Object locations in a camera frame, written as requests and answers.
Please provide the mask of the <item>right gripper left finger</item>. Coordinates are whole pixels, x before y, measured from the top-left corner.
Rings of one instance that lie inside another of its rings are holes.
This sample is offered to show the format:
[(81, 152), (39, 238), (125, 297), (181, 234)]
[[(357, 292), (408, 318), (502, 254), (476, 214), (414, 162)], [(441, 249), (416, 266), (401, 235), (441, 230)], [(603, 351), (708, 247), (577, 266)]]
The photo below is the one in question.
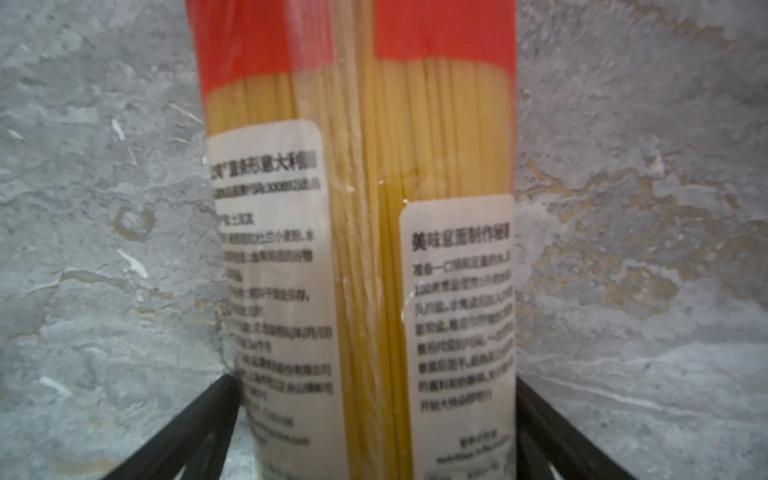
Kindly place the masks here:
[(104, 479), (220, 479), (240, 404), (238, 380), (219, 377)]

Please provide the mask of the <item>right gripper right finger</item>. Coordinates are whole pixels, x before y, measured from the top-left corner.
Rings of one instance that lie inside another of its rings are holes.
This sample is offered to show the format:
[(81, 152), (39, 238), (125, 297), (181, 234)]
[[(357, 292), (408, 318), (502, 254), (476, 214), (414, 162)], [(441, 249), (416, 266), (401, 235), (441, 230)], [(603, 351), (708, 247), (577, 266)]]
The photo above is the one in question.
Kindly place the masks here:
[(634, 480), (521, 377), (516, 378), (519, 479)]

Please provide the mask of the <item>red-end spaghetti bag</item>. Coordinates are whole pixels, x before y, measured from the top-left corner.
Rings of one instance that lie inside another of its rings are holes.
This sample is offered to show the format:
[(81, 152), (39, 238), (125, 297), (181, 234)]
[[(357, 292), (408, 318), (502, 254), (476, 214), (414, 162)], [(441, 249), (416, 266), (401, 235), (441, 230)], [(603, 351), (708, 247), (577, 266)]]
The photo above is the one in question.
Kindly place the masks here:
[(514, 3), (186, 12), (259, 476), (514, 478)]

